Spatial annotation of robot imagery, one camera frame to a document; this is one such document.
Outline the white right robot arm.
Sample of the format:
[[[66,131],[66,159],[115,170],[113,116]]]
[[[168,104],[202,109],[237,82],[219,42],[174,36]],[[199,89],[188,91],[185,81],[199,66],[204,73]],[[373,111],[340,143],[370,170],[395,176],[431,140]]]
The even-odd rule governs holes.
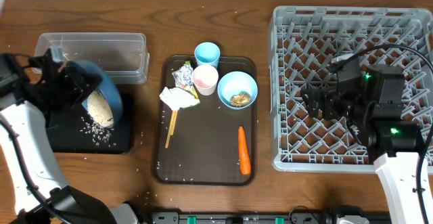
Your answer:
[[[353,138],[367,148],[393,223],[431,223],[426,154],[432,136],[423,138],[416,123],[401,117],[405,76],[386,64],[362,71],[357,55],[332,63],[330,70],[335,85],[301,92],[309,116],[344,117],[348,126],[358,128]]]

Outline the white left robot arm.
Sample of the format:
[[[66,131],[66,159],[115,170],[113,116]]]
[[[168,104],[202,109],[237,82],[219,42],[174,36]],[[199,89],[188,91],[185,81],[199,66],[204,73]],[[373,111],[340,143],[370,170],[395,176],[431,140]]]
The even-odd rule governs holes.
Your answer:
[[[95,64],[62,63],[61,55],[61,48],[52,47],[28,58],[31,68],[42,71],[35,84],[16,54],[1,55],[1,148],[16,189],[15,223],[50,223],[52,218],[63,223],[142,223],[129,203],[109,208],[66,183],[49,144],[45,115],[71,110],[97,91],[114,117],[123,103],[114,83],[104,85],[103,72],[92,72]]]

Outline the brown food scraps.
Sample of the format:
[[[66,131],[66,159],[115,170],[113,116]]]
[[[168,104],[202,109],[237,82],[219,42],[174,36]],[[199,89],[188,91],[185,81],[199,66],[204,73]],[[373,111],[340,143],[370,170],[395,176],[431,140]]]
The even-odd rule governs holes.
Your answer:
[[[247,106],[252,101],[251,96],[246,92],[241,92],[237,95],[234,95],[230,99],[231,106],[235,108],[242,108]]]

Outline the white rice pile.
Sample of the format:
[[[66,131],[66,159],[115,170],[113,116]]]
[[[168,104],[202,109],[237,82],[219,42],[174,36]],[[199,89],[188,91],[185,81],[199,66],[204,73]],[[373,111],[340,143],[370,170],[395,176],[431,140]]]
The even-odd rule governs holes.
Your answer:
[[[81,132],[90,136],[91,142],[96,146],[108,143],[111,128],[114,126],[114,116],[108,102],[97,91],[92,92],[85,102],[85,110],[89,119],[82,118],[85,125]]]

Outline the orange carrot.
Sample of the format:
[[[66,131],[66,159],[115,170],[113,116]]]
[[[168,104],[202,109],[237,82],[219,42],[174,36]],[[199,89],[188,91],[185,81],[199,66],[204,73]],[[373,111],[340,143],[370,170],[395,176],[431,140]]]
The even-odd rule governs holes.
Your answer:
[[[248,152],[246,132],[243,126],[240,126],[238,129],[238,153],[240,161],[240,171],[243,175],[249,175],[251,173],[251,162]]]

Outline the light blue small bowl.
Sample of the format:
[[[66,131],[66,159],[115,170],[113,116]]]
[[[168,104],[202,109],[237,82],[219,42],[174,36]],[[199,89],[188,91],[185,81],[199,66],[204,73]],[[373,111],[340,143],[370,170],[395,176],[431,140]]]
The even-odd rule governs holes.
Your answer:
[[[241,92],[248,93],[252,101],[245,107],[235,108],[231,106],[230,99],[232,96],[237,95]],[[257,98],[258,95],[258,85],[252,76],[250,76],[246,72],[234,71],[229,72],[224,75],[217,86],[217,93],[219,99],[225,104],[228,108],[232,110],[242,110],[251,106]]]

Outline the dark blue plate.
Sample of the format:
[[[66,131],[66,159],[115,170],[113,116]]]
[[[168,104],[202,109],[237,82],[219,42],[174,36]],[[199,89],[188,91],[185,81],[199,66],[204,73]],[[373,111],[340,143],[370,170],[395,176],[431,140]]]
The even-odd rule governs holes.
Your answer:
[[[101,93],[103,97],[106,99],[113,113],[114,125],[115,125],[120,120],[123,114],[123,102],[120,93],[118,92],[118,89],[116,88],[116,85],[114,84],[113,80],[107,75],[107,73],[99,65],[89,60],[70,61],[67,62],[66,66],[67,67],[76,66],[78,68],[82,68],[85,72],[87,72],[90,75],[97,75],[101,77],[100,84],[96,86],[96,88],[92,92],[97,91]],[[87,100],[87,98],[88,96],[82,103],[84,107],[86,106],[85,101]]]

